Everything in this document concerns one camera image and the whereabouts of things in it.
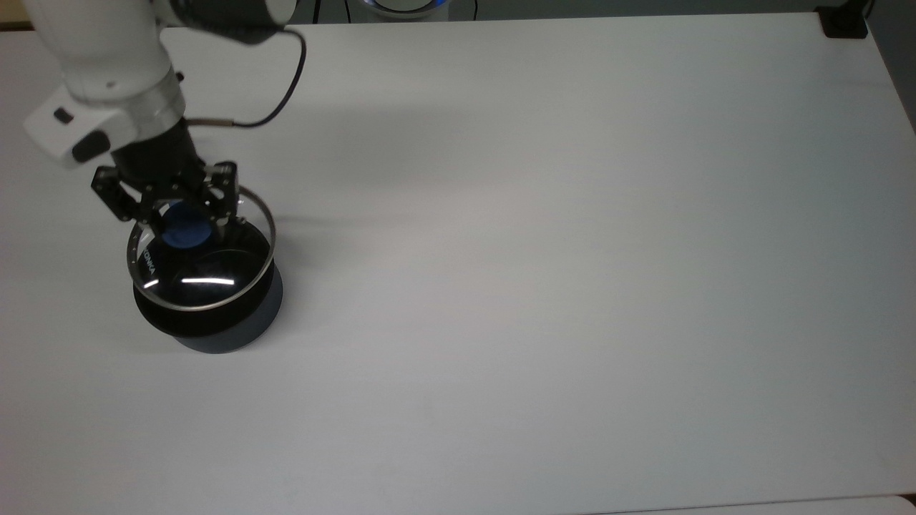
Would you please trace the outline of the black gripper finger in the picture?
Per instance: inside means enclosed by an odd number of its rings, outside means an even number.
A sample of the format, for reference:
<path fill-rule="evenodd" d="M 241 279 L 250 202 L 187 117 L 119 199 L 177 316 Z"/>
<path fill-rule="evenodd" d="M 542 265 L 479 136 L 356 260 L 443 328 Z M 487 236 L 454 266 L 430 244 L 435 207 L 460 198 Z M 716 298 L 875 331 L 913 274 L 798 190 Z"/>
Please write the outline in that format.
<path fill-rule="evenodd" d="M 114 166 L 98 166 L 92 176 L 92 190 L 122 222 L 150 225 L 153 215 L 152 185 L 132 185 Z"/>
<path fill-rule="evenodd" d="M 203 167 L 203 212 L 209 235 L 206 245 L 222 244 L 238 221 L 238 166 L 222 161 Z"/>

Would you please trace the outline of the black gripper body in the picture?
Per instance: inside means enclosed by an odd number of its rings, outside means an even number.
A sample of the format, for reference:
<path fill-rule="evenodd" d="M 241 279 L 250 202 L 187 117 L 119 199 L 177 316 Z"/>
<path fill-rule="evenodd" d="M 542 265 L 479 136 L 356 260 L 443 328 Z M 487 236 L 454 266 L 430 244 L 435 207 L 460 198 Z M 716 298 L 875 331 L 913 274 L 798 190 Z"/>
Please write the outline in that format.
<path fill-rule="evenodd" d="M 112 151 L 119 179 L 138 192 L 146 186 L 179 185 L 181 190 L 200 199 L 205 173 L 185 118 L 156 137 L 127 144 Z"/>

